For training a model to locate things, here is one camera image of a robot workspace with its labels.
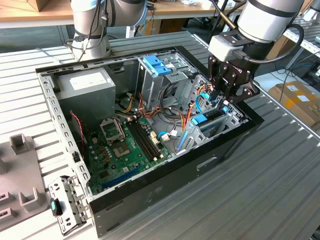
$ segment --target ram slot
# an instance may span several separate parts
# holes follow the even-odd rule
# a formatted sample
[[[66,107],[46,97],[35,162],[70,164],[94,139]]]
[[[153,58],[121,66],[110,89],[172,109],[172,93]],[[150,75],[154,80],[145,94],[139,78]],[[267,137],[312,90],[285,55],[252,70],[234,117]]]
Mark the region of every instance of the ram slot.
[[[132,122],[127,124],[127,127],[149,161],[153,161],[154,158],[160,157],[160,153],[158,152],[157,148],[148,138],[148,136],[146,135],[145,131],[142,129],[139,123]]]

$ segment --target expansion slot bracket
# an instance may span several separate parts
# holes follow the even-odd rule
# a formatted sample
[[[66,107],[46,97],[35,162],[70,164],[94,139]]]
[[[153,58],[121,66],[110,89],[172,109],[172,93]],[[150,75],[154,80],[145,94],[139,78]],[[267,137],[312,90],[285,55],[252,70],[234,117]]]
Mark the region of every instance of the expansion slot bracket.
[[[61,176],[49,185],[50,207],[66,236],[91,217],[84,191],[77,176]]]

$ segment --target white connector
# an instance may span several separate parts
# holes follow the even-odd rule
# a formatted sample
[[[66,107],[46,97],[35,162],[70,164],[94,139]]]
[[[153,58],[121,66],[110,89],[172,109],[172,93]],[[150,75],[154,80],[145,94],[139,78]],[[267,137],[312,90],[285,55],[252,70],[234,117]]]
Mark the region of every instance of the white connector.
[[[162,141],[166,142],[170,140],[168,133],[165,133],[161,136]]]

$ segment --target circuit board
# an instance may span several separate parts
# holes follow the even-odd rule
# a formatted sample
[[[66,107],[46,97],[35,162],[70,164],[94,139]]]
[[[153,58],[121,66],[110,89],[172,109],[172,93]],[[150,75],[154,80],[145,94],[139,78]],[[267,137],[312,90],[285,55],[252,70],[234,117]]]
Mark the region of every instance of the circuit board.
[[[145,135],[151,139],[150,132],[153,130],[148,121],[141,117],[137,123],[141,125]],[[125,139],[115,141],[112,145],[107,144],[100,128],[97,128],[94,133],[85,135],[86,151],[88,151],[85,163],[91,176],[89,186],[94,195],[171,158],[170,151],[162,144],[158,144],[154,146],[161,157],[150,160],[140,147],[138,143],[140,140],[134,138],[127,124],[121,123]],[[116,134],[114,126],[110,127],[110,132]]]

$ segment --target blue pcie slot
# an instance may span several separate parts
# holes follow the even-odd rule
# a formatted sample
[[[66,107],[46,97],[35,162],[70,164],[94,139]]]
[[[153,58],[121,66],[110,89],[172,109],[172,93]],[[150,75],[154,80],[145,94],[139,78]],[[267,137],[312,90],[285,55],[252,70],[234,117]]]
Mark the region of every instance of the blue pcie slot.
[[[106,182],[105,184],[102,185],[102,189],[110,188],[118,183],[123,182],[124,180],[126,180],[128,178],[131,178],[132,176],[134,176],[138,173],[138,169],[141,167],[142,167],[142,165],[137,166],[135,169],[133,169],[133,170],[121,175],[121,176],[118,176],[117,178],[115,178],[111,181]]]

